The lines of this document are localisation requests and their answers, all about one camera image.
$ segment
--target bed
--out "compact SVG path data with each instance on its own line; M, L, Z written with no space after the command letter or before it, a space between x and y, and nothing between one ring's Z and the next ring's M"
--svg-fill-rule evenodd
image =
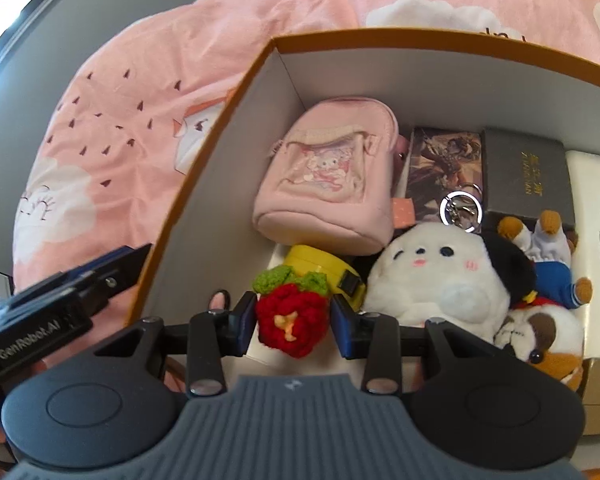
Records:
M357 27L494 34L600 64L600 0L198 0L148 17L80 67L51 117L15 218L16 288L120 245L153 242L266 41ZM49 361L119 329L132 296L116 298L95 330Z

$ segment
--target screw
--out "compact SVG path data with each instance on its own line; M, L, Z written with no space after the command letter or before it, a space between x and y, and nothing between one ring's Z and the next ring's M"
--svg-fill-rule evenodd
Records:
M191 383L189 390L200 397L210 397L222 390L222 384L215 379L200 379Z
M366 384L366 389L371 394L391 395L398 391L398 383L396 383L393 379L378 377L371 379Z

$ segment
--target green crochet leaf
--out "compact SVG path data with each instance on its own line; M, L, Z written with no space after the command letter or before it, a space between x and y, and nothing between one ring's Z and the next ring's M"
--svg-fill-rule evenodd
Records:
M329 295L327 275L323 272L308 272L302 278L296 278L296 284L300 290L316 292L321 296Z
M254 292L266 296L271 294L275 288L285 283L293 283L296 278L293 267L278 265L273 269L267 269L256 276L251 286Z

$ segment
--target black circular cap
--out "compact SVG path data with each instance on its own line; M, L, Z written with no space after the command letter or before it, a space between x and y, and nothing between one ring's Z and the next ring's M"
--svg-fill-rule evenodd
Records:
M125 361L59 365L14 389L2 423L17 454L43 468L94 470L160 442L178 416L176 397Z
M466 408L485 426L516 428L536 418L540 402L535 395L512 384L486 384L469 392Z
M408 409L434 446L495 470L555 462L573 451L584 429L574 392L504 353L456 359L411 396Z
M89 428L111 420L122 409L116 390L102 384L73 384L58 390L46 404L53 420L70 428Z

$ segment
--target black plush ear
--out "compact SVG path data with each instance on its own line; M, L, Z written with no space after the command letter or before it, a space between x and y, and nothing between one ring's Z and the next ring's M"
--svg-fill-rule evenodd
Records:
M497 233L481 233L491 265L509 291L511 303L517 303L536 288L534 264L513 242Z

